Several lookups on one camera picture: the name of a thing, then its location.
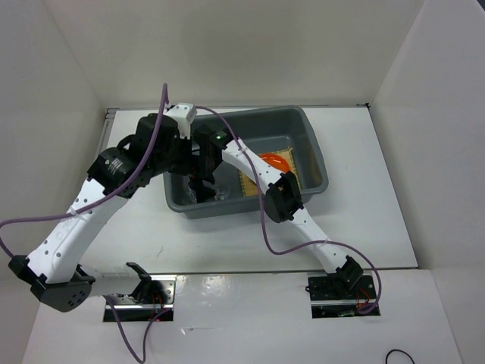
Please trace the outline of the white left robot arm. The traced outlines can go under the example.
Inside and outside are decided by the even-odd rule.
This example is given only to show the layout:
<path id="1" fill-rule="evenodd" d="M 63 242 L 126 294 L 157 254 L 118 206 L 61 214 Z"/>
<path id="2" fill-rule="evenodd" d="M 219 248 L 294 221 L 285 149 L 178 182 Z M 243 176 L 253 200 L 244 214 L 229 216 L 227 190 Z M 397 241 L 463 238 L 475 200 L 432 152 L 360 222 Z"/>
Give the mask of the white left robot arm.
<path id="1" fill-rule="evenodd" d="M 195 117 L 192 105 L 179 104 L 140 118 L 135 133 L 99 154 L 69 211 L 54 216 L 57 225 L 39 247 L 11 257 L 8 267 L 39 302 L 69 312 L 91 296 L 122 294 L 142 303 L 158 288 L 134 262 L 97 269 L 80 260 L 138 189 L 165 172 L 190 170 Z"/>

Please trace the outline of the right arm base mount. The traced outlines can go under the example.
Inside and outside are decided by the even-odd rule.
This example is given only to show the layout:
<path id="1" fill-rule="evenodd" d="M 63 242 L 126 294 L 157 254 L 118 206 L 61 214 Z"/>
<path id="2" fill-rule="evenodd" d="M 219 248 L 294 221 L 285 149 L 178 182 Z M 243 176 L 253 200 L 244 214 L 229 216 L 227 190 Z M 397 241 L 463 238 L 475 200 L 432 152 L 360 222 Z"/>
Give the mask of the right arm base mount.
<path id="1" fill-rule="evenodd" d="M 379 316 L 376 306 L 371 312 L 361 314 L 360 309 L 372 306 L 377 298 L 377 291 L 372 275 L 364 274 L 349 293 L 337 293 L 330 279 L 323 272 L 307 274 L 308 293 L 313 319 L 337 319 L 362 316 Z"/>

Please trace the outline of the grey plastic bin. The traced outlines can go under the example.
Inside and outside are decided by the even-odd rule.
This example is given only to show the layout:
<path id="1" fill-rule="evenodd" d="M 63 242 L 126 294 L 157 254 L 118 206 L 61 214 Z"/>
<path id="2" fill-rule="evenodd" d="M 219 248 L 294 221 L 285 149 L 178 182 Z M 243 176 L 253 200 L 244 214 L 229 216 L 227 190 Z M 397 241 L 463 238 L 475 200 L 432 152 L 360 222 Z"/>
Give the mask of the grey plastic bin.
<path id="1" fill-rule="evenodd" d="M 293 148 L 301 186 L 302 201 L 307 203 L 315 194 L 323 193 L 329 184 L 327 170 L 314 130 L 304 111 L 297 106 L 280 106 L 240 111 L 222 110 L 235 134 L 255 153 L 276 152 Z M 258 210 L 257 196 L 244 196 L 239 170 L 222 162 L 214 171 L 215 184 L 229 184 L 228 200 L 210 199 L 194 205 L 185 204 L 185 191 L 189 178 L 176 174 L 164 174 L 164 191 L 167 206 L 187 218 L 208 218 Z"/>

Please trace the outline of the yellow woven bamboo mat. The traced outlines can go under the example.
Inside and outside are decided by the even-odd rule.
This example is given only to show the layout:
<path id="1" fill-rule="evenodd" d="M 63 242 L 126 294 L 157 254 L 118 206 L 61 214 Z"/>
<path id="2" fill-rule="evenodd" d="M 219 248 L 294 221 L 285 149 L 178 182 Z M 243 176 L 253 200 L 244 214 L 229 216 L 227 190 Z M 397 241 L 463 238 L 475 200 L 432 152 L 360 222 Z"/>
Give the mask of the yellow woven bamboo mat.
<path id="1" fill-rule="evenodd" d="M 296 180 L 298 183 L 298 186 L 301 186 L 298 172 L 296 170 L 296 163 L 293 158 L 293 148 L 289 147 L 287 149 L 282 149 L 280 151 L 276 152 L 265 152 L 265 153 L 277 153 L 281 156 L 283 156 L 290 164 L 291 167 L 291 172 L 296 176 Z M 239 173 L 239 179 L 240 179 L 240 184 L 242 188 L 242 194 L 244 196 L 255 196 L 257 194 L 257 187 L 255 182 L 253 182 L 247 175 L 244 173 L 240 172 Z"/>

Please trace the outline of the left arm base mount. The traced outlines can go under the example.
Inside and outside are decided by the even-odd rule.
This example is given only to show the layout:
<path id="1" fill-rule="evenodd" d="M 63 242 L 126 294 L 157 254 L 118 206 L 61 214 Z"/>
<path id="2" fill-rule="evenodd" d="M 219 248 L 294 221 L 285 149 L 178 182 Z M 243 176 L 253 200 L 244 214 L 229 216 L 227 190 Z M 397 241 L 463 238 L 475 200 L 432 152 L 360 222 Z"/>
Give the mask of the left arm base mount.
<path id="1" fill-rule="evenodd" d="M 175 275 L 153 275 L 148 288 L 131 294 L 112 294 L 106 302 L 103 322 L 115 322 L 109 306 L 112 302 L 121 322 L 172 322 L 177 277 Z"/>

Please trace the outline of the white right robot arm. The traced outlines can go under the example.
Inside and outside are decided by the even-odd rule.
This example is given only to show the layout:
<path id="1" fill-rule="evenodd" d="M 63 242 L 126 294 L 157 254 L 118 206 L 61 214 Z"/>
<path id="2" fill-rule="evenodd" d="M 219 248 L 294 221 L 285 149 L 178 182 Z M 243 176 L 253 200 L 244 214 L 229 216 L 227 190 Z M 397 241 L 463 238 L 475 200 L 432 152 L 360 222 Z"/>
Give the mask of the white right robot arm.
<path id="1" fill-rule="evenodd" d="M 262 215 L 278 224 L 289 222 L 309 242 L 308 248 L 329 276 L 333 294 L 348 298 L 357 291 L 362 267 L 347 253 L 330 245 L 328 236 L 304 207 L 294 173 L 283 172 L 265 162 L 227 128 L 216 132 L 202 126 L 192 137 L 199 153 L 192 157 L 195 165 L 190 172 L 189 188 L 194 191 L 197 202 L 215 197 L 215 191 L 204 182 L 215 183 L 213 172 L 221 162 L 232 165 L 256 184 Z"/>

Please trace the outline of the orange plastic bowl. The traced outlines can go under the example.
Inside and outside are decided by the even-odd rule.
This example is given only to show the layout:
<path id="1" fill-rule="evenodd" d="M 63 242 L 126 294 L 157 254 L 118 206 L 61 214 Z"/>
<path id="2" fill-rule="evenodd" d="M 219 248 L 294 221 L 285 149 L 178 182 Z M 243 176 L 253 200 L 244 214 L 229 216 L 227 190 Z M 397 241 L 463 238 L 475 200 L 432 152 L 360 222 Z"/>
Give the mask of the orange plastic bowl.
<path id="1" fill-rule="evenodd" d="M 277 153 L 262 153 L 259 155 L 259 157 L 270 166 L 282 171 L 283 173 L 291 171 L 289 162 L 283 156 Z"/>

